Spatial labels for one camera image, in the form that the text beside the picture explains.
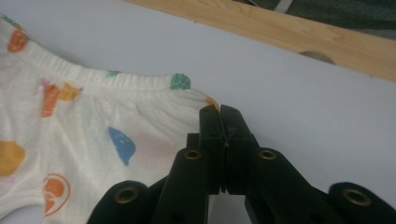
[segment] wooden edge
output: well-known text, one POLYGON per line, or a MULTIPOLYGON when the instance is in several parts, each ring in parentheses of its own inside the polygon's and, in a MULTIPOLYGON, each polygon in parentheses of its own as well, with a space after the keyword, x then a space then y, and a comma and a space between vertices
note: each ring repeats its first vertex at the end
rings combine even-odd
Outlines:
POLYGON ((396 81, 396 41, 231 0, 125 0, 296 53, 317 51, 337 65, 396 81))

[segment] orange circle print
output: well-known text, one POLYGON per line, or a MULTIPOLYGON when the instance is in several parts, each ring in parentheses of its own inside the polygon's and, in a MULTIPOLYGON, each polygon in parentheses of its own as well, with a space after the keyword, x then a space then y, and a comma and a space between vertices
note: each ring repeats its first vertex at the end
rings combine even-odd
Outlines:
POLYGON ((15 53, 20 52, 25 49, 27 45, 28 38, 26 34, 24 34, 20 30, 15 30, 12 33, 11 38, 9 39, 7 49, 9 52, 15 53))
POLYGON ((49 174, 44 180, 44 196, 46 199, 45 217, 58 212, 70 196, 69 182, 61 175, 49 174))

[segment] printed cloth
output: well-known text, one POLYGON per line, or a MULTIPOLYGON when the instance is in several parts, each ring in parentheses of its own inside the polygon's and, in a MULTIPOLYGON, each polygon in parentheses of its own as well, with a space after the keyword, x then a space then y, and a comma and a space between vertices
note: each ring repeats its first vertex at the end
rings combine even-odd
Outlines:
POLYGON ((114 184, 166 176, 215 104, 181 74, 69 63, 0 17, 0 218, 43 204, 44 223, 86 223, 114 184))

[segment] black clamp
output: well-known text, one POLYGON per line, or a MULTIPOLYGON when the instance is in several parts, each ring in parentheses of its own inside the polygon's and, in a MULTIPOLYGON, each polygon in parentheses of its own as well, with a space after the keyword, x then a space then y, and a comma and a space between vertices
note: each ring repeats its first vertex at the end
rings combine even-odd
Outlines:
POLYGON ((338 183, 315 189, 278 151, 260 147, 241 113, 223 105, 200 111, 200 132, 189 133, 169 176, 149 188, 113 186, 89 224, 204 224, 208 195, 246 195, 252 223, 396 223, 396 211, 370 190, 338 183))

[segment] elastic waistband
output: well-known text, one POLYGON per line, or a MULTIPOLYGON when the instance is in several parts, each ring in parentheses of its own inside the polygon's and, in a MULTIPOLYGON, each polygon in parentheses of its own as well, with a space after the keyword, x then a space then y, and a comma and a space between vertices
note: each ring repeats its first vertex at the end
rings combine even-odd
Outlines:
POLYGON ((190 79, 182 74, 141 76, 119 71, 85 68, 70 63, 39 46, 10 18, 2 14, 0 17, 1 50, 20 57, 24 62, 38 69, 39 75, 43 78, 55 78, 84 90, 104 88, 123 93, 139 91, 139 94, 147 91, 187 90, 191 87, 190 79))

